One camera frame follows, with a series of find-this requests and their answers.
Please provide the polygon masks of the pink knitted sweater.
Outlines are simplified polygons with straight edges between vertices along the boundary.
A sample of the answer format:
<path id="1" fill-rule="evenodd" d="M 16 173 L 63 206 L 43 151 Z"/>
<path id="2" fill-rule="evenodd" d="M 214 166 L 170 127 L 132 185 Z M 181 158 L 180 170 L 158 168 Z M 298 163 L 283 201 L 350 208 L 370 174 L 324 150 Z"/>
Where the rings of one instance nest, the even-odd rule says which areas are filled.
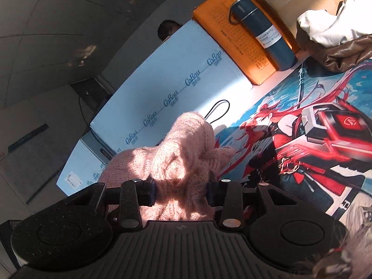
<path id="1" fill-rule="evenodd" d="M 235 150 L 216 147 L 214 131 L 197 112 L 179 116 L 169 133 L 155 147 L 118 153 L 99 181 L 108 188 L 132 179 L 153 178 L 158 188 L 156 203 L 141 207 L 142 222 L 149 220 L 201 221 L 214 218 L 206 199 L 209 177 L 218 177 Z"/>

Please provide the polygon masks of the anime printed desk mat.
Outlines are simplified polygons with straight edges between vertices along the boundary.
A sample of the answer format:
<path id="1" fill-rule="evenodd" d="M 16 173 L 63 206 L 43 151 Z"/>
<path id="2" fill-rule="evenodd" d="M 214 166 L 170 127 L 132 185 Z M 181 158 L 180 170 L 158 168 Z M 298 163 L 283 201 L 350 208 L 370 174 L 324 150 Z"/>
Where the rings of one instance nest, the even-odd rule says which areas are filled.
<path id="1" fill-rule="evenodd" d="M 218 133 L 221 178 L 267 182 L 342 222 L 371 226 L 371 61 L 332 73 L 309 58 Z"/>

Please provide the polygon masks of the light blue partition board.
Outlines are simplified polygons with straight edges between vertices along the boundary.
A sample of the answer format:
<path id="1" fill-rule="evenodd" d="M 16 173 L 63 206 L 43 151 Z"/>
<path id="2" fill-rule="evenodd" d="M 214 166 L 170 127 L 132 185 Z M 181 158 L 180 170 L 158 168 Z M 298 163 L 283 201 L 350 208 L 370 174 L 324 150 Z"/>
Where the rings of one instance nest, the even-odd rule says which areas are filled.
<path id="1" fill-rule="evenodd" d="M 189 21 L 131 74 L 90 126 L 115 153 L 152 147 L 185 112 L 229 126 L 244 113 L 251 88 L 217 42 Z"/>

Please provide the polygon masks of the orange flat box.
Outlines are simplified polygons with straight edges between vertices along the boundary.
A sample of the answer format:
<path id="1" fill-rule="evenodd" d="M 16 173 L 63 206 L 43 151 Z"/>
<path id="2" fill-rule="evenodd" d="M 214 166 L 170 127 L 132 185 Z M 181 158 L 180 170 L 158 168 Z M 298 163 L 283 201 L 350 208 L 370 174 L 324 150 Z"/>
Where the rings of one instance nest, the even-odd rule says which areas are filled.
<path id="1" fill-rule="evenodd" d="M 264 0 L 251 1 L 269 20 L 268 28 L 278 31 L 291 51 L 297 53 L 299 45 L 279 15 Z M 237 0 L 207 0 L 193 11 L 193 19 L 222 46 L 253 84 L 260 85 L 279 68 L 257 36 L 231 12 L 235 2 Z"/>

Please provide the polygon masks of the dark blue thermos bottle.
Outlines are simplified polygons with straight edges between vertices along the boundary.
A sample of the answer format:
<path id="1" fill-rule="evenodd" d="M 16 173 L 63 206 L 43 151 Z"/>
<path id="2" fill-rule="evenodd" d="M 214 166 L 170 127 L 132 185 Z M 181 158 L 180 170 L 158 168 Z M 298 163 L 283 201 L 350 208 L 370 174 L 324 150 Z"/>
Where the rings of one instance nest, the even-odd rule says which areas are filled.
<path id="1" fill-rule="evenodd" d="M 290 69 L 297 58 L 281 32 L 251 0 L 236 0 L 230 7 L 229 22 L 242 24 L 258 41 L 279 71 Z"/>

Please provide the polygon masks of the white garment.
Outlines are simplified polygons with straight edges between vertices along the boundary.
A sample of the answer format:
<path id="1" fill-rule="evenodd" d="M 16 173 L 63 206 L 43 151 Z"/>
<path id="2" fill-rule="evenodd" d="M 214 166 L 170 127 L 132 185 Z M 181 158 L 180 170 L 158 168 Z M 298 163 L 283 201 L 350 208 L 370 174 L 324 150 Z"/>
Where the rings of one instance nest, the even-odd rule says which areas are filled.
<path id="1" fill-rule="evenodd" d="M 371 34 L 371 0 L 343 0 L 336 15 L 308 10 L 297 22 L 311 41 L 335 47 Z"/>

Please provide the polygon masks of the wall notice board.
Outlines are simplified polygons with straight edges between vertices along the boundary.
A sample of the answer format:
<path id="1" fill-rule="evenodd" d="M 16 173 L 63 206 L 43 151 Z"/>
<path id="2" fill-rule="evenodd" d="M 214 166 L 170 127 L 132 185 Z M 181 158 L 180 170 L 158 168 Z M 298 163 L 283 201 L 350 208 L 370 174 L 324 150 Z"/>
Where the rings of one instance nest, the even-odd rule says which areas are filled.
<path id="1" fill-rule="evenodd" d="M 61 170 L 72 150 L 69 140 L 50 128 L 11 148 L 1 174 L 25 204 Z"/>

